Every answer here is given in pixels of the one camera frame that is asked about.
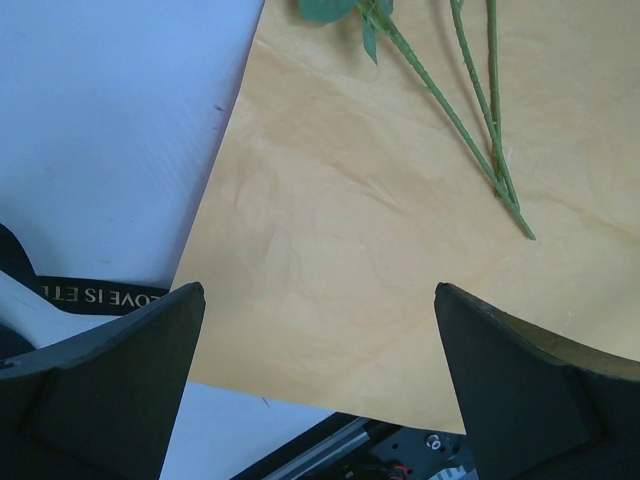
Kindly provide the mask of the peach flower stem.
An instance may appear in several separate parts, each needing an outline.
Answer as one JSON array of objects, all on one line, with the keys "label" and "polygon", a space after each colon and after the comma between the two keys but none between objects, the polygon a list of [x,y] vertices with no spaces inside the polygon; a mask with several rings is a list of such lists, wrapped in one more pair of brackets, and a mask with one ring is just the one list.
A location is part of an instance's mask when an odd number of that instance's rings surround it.
[{"label": "peach flower stem", "polygon": [[501,140],[501,105],[499,93],[498,67],[498,23],[497,1],[487,0],[488,66],[490,87],[490,108],[498,140]]},{"label": "peach flower stem", "polygon": [[494,174],[496,175],[498,185],[506,189],[510,204],[514,206],[517,211],[520,211],[519,199],[503,152],[502,136],[501,140],[498,140],[492,119],[490,108],[490,87],[489,95],[486,95],[481,85],[469,41],[467,40],[462,18],[463,6],[463,1],[450,1],[453,24],[463,56],[463,61],[491,140],[491,158],[493,160]]}]

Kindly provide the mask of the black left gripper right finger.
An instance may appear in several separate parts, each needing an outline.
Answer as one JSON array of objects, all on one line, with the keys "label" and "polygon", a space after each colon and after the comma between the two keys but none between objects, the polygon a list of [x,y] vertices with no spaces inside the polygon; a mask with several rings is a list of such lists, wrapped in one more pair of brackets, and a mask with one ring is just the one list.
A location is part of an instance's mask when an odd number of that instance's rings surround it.
[{"label": "black left gripper right finger", "polygon": [[638,362],[450,283],[434,309],[479,478],[638,478]]}]

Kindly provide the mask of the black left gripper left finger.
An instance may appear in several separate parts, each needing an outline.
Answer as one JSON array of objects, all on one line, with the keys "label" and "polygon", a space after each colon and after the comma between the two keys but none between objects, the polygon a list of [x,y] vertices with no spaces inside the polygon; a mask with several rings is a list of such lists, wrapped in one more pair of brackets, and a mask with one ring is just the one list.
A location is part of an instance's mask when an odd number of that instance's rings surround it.
[{"label": "black left gripper left finger", "polygon": [[4,479],[157,479],[205,313],[186,284],[53,345],[1,345]]}]

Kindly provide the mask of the pink flower stem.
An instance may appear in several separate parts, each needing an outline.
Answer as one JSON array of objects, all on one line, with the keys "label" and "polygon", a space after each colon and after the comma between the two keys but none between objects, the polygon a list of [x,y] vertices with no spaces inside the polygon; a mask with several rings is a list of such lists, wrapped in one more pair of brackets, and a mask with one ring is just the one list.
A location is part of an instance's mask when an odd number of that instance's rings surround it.
[{"label": "pink flower stem", "polygon": [[386,36],[418,75],[422,81],[423,88],[434,97],[436,103],[442,108],[446,117],[451,121],[454,129],[461,136],[464,144],[469,148],[472,156],[492,185],[494,193],[501,199],[506,210],[524,236],[531,241],[536,239],[533,230],[521,213],[521,207],[520,211],[517,211],[515,207],[510,204],[506,189],[498,185],[491,156],[487,158],[481,153],[477,143],[472,139],[471,134],[464,126],[458,114],[454,111],[450,102],[445,98],[426,67],[419,60],[410,43],[396,26],[392,19],[394,12],[394,3],[392,1],[309,0],[299,1],[297,3],[297,10],[303,20],[321,25],[337,23],[356,11],[361,18],[362,44],[365,52],[373,62],[378,61],[377,37],[380,35]]}]

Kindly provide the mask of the black ribbon gold lettering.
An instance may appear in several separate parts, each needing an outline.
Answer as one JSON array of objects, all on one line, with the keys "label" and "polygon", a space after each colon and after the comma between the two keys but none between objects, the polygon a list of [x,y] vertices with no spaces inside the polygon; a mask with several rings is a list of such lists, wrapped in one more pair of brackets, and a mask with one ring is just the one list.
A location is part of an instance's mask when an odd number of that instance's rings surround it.
[{"label": "black ribbon gold lettering", "polygon": [[151,286],[37,275],[20,241],[1,225],[1,271],[64,312],[94,316],[124,316],[166,295]]}]

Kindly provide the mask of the orange wrapping paper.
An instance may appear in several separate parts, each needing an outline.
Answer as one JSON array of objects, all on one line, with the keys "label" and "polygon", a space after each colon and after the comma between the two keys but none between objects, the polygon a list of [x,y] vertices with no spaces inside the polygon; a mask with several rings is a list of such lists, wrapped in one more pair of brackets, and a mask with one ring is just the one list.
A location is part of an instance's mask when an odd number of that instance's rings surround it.
[{"label": "orange wrapping paper", "polygon": [[503,146],[528,240],[433,97],[357,16],[268,1],[176,275],[192,381],[459,431],[433,301],[451,282],[639,355],[639,5],[497,5]]}]

